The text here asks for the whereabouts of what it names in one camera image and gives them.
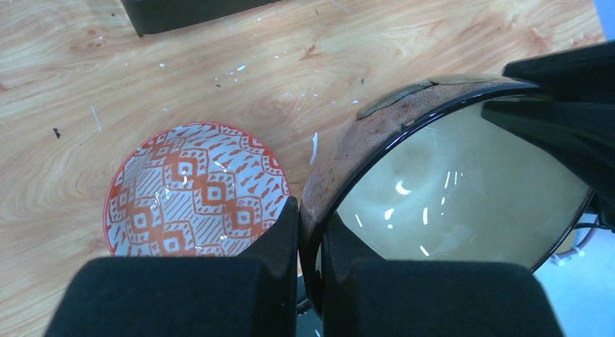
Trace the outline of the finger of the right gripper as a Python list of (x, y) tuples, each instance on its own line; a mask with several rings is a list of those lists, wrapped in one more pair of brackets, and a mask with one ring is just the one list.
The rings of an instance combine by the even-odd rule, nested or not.
[(614, 42), (509, 62), (503, 75), (570, 93), (580, 101), (614, 103)]
[(614, 105), (487, 102), (482, 118), (546, 151), (595, 192), (600, 225), (614, 229)]

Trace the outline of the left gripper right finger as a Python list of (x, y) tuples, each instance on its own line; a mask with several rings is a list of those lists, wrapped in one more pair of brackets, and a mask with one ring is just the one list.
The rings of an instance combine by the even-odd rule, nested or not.
[(561, 336), (526, 268), (385, 260), (333, 217), (322, 243), (327, 336)]

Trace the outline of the black wire dish rack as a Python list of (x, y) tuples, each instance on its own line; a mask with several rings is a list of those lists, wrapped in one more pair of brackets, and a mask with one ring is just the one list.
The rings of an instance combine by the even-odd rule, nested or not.
[(164, 33), (283, 0), (120, 0), (137, 36)]

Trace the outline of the brown cream glazed bowl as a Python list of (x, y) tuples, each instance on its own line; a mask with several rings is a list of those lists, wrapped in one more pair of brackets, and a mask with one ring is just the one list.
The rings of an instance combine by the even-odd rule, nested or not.
[(452, 74), (397, 88), (349, 117), (302, 192), (300, 256), (315, 311), (324, 311), (322, 246), (336, 222), (388, 260), (540, 267), (592, 190), (482, 110), (555, 100), (528, 81)]

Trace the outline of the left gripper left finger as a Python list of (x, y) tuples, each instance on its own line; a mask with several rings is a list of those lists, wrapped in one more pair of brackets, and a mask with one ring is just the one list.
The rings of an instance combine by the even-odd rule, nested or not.
[(67, 287), (47, 336), (294, 336), (299, 208), (235, 257), (102, 257)]

